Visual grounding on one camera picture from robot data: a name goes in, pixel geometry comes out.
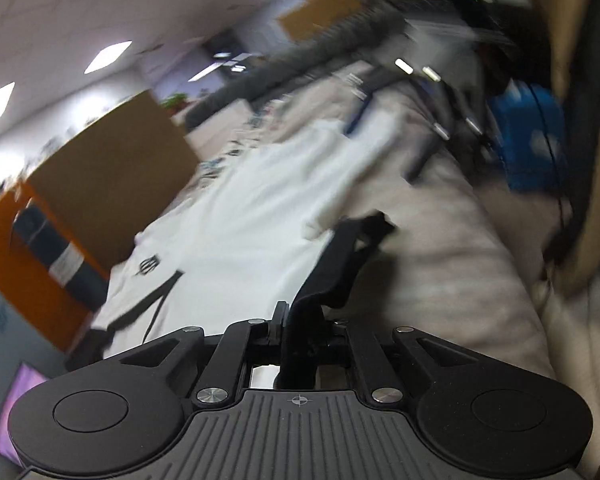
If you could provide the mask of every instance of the purple object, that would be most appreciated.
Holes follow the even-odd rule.
[[[27,393],[34,386],[47,381],[48,378],[42,375],[39,371],[30,367],[27,364],[22,363],[16,373],[16,377],[11,383],[11,388],[7,394],[7,398],[2,406],[0,412],[0,454],[7,457],[13,463],[22,466],[18,454],[11,443],[9,438],[9,432],[7,431],[7,421],[9,420],[9,413],[11,408],[21,396]]]

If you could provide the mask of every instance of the blue container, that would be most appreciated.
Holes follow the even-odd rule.
[[[537,191],[558,189],[566,174],[564,158],[564,117],[551,92],[532,85],[541,110],[525,83],[512,82],[504,94],[491,98],[489,106],[498,124],[498,150],[509,189]],[[554,152],[554,168],[542,115]]]

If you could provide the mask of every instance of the ceiling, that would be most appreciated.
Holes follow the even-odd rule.
[[[135,64],[155,83],[197,44],[269,1],[0,0],[0,88],[16,82],[0,134]],[[84,74],[101,49],[122,41],[133,43],[115,63]]]

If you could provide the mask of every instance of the black logo on shirt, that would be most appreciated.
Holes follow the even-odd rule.
[[[149,272],[154,270],[155,267],[157,267],[158,265],[160,265],[160,258],[158,258],[157,254],[154,254],[150,258],[147,258],[146,260],[142,260],[142,262],[140,262],[140,267],[138,269],[138,272],[136,273],[136,276],[138,274],[142,274],[143,276],[146,276]]]

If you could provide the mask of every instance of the ribbed gray surface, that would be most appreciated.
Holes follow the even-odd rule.
[[[477,479],[433,455],[399,413],[353,392],[247,391],[237,406],[195,416],[165,456],[119,480]],[[556,480],[579,478],[565,470]],[[29,474],[23,480],[42,480]]]

